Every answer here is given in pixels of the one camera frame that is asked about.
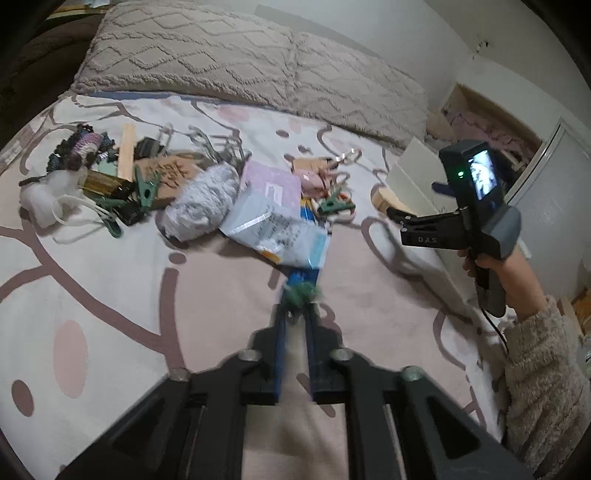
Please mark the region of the person's right hand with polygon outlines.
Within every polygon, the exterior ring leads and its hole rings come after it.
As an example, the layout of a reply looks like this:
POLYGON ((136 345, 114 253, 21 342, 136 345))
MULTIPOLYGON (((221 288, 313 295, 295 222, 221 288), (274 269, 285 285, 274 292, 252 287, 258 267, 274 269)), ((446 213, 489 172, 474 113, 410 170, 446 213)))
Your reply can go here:
POLYGON ((547 298, 537 276, 518 247, 504 260, 497 260, 481 254, 471 260, 468 250, 460 250, 458 256, 464 259, 463 269, 470 277, 475 276, 475 268, 481 267, 494 272, 506 292, 507 305, 519 320, 525 320, 547 307, 547 298))

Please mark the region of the beige fuzzy sleeve forearm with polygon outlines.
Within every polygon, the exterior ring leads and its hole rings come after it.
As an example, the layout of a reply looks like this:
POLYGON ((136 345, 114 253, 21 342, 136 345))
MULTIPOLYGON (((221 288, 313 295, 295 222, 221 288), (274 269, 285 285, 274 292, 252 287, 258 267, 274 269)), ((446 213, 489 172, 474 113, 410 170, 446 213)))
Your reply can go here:
POLYGON ((556 300, 506 330, 508 448, 537 479, 565 466, 590 424, 590 383, 577 362, 579 339, 556 300))

